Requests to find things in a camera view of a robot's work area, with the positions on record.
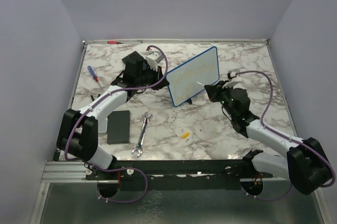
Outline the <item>blue framed whiteboard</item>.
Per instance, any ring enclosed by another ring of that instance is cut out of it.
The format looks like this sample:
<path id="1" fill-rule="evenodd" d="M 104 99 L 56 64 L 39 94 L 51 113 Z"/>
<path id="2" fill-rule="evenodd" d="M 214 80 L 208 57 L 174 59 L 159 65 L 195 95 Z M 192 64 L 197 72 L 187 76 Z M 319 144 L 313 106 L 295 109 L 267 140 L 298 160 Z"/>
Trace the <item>blue framed whiteboard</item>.
<path id="1" fill-rule="evenodd" d="M 217 47 L 212 46 L 170 70 L 166 79 L 170 83 L 168 89 L 174 107 L 180 106 L 204 90 L 197 81 L 204 85 L 217 83 L 220 79 Z"/>

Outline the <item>yellow marker cap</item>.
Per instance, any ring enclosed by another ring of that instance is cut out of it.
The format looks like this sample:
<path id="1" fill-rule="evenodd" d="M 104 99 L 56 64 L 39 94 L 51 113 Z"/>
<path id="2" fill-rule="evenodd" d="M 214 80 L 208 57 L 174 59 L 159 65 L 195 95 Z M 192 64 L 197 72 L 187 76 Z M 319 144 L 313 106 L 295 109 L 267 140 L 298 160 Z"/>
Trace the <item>yellow marker cap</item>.
<path id="1" fill-rule="evenodd" d="M 183 134 L 183 135 L 181 136 L 181 138 L 182 138 L 182 139 L 186 139 L 189 135 L 190 135 L 190 133 L 187 132 L 187 133 Z"/>

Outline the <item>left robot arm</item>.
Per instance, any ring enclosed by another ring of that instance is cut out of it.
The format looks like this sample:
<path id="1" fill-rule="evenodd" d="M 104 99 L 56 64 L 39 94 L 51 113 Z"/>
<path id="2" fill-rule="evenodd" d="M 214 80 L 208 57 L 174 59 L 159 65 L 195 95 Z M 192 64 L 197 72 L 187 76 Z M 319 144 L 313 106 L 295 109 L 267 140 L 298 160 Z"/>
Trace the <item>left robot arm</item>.
<path id="1" fill-rule="evenodd" d="M 155 46 L 146 49 L 146 55 L 132 52 L 125 57 L 125 69 L 116 77 L 106 91 L 87 106 L 68 109 L 62 118 L 56 147 L 64 151 L 69 160 L 81 160 L 98 167 L 98 173 L 105 179 L 116 174 L 116 157 L 98 145 L 98 135 L 106 132 L 108 116 L 134 95 L 146 89 L 160 90 L 169 85 L 167 69 L 159 63 L 167 61 L 164 53 Z"/>

